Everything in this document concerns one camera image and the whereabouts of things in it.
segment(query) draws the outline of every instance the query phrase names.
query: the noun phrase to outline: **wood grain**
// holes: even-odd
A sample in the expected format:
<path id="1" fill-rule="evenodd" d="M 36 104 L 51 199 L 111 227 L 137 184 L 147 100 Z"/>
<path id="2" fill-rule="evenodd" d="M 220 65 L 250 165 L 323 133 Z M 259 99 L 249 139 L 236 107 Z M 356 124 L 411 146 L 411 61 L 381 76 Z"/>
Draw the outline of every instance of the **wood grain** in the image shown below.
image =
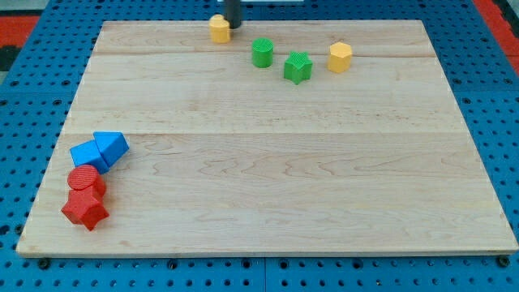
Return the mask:
<path id="1" fill-rule="evenodd" d="M 27 257 L 449 256 L 518 245 L 418 21 L 108 22 L 17 246 Z M 256 37 L 274 65 L 250 64 Z M 328 45 L 354 47 L 326 70 Z M 292 48 L 312 79 L 282 79 Z M 110 218 L 59 212 L 70 147 L 131 147 L 104 175 Z"/>

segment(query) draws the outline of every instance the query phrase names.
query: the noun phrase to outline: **blue block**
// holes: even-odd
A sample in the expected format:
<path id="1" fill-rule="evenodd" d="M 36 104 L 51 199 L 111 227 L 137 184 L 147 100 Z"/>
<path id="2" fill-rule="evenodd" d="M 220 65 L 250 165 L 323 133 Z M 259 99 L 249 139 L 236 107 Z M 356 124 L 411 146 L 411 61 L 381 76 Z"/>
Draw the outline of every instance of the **blue block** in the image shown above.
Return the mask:
<path id="1" fill-rule="evenodd" d="M 97 171 L 99 171 L 100 174 L 104 174 L 109 170 L 109 167 L 99 152 L 96 141 L 94 140 L 72 147 L 71 155 L 76 167 L 81 165 L 92 165 L 97 168 Z"/>
<path id="2" fill-rule="evenodd" d="M 112 167 L 129 149 L 121 132 L 95 131 L 94 140 L 108 167 Z"/>

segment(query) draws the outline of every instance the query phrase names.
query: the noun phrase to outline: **wooden surface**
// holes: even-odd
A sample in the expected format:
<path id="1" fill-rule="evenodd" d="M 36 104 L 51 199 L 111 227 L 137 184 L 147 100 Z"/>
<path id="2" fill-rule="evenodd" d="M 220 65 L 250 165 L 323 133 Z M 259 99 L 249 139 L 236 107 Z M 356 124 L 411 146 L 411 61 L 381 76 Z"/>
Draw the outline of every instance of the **wooden surface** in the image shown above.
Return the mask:
<path id="1" fill-rule="evenodd" d="M 256 37 L 274 64 L 251 65 Z M 352 45 L 349 71 L 328 46 Z M 312 78 L 282 78 L 291 49 Z M 60 213 L 71 146 L 121 131 L 94 232 Z M 28 257 L 506 254 L 517 242 L 419 21 L 108 22 L 18 244 Z"/>

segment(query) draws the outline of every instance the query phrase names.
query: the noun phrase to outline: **yellow hexagonal block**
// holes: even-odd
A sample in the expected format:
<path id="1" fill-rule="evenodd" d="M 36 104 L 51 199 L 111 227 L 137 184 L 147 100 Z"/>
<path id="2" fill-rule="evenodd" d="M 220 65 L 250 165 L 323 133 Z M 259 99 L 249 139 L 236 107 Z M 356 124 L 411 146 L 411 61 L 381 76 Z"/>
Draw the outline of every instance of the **yellow hexagonal block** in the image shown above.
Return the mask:
<path id="1" fill-rule="evenodd" d="M 330 45 L 330 55 L 328 56 L 328 70 L 335 73 L 342 73 L 350 68 L 351 56 L 353 51 L 350 45 L 336 42 Z"/>
<path id="2" fill-rule="evenodd" d="M 225 44 L 230 41 L 229 21 L 223 15 L 214 15 L 209 20 L 211 40 L 217 44 Z"/>

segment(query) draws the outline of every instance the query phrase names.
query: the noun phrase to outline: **green block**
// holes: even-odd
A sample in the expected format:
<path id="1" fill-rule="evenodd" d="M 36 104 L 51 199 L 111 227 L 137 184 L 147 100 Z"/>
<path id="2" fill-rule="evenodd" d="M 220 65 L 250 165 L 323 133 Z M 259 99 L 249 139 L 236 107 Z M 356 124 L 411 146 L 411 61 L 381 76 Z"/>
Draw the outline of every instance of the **green block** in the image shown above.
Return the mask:
<path id="1" fill-rule="evenodd" d="M 292 51 L 285 61 L 284 77 L 292 80 L 296 85 L 300 84 L 301 81 L 310 79 L 312 65 L 307 52 Z"/>
<path id="2" fill-rule="evenodd" d="M 252 42 L 252 63 L 258 68 L 272 65 L 274 43 L 268 38 L 260 37 Z"/>

